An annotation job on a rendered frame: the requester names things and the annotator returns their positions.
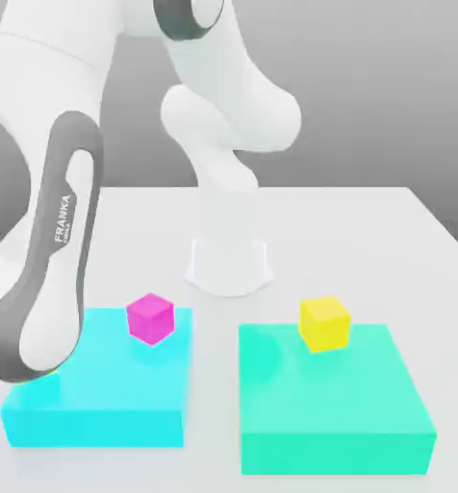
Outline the large cyan box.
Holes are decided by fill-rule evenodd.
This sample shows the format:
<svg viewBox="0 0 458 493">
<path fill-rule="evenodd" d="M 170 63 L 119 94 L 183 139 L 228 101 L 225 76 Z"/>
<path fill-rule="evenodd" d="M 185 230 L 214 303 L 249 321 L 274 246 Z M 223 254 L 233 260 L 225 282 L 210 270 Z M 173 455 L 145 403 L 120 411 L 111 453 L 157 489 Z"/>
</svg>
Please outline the large cyan box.
<svg viewBox="0 0 458 493">
<path fill-rule="evenodd" d="M 89 308 L 75 351 L 53 374 L 16 384 L 1 407 L 15 448 L 181 448 L 191 372 L 192 311 L 150 347 L 123 308 Z"/>
</svg>

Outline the small magenta cube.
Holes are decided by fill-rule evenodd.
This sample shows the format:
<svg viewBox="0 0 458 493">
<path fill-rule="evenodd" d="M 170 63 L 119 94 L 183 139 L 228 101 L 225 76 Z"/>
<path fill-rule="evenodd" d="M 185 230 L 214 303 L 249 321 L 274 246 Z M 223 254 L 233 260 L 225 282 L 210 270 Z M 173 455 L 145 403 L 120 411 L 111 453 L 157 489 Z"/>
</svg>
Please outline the small magenta cube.
<svg viewBox="0 0 458 493">
<path fill-rule="evenodd" d="M 153 293 L 126 307 L 129 333 L 150 347 L 162 342 L 174 331 L 174 304 Z"/>
</svg>

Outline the large turquoise box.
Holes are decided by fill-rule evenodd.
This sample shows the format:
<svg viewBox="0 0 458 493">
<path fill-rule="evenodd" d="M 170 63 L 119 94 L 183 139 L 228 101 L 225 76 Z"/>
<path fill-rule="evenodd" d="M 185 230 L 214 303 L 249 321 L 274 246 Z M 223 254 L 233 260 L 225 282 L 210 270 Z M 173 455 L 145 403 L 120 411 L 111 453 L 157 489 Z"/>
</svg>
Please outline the large turquoise box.
<svg viewBox="0 0 458 493">
<path fill-rule="evenodd" d="M 384 324 L 311 352 L 294 324 L 239 328 L 245 475 L 427 473 L 436 428 Z"/>
</svg>

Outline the small yellow cube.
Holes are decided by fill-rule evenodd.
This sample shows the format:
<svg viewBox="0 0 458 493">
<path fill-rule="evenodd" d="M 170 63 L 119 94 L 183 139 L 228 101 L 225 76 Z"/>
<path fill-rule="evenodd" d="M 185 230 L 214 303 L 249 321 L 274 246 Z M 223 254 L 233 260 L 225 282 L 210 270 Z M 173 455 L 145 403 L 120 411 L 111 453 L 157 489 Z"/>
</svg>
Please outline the small yellow cube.
<svg viewBox="0 0 458 493">
<path fill-rule="evenodd" d="M 333 297 L 306 299 L 300 303 L 298 331 L 311 352 L 348 346 L 351 316 Z"/>
</svg>

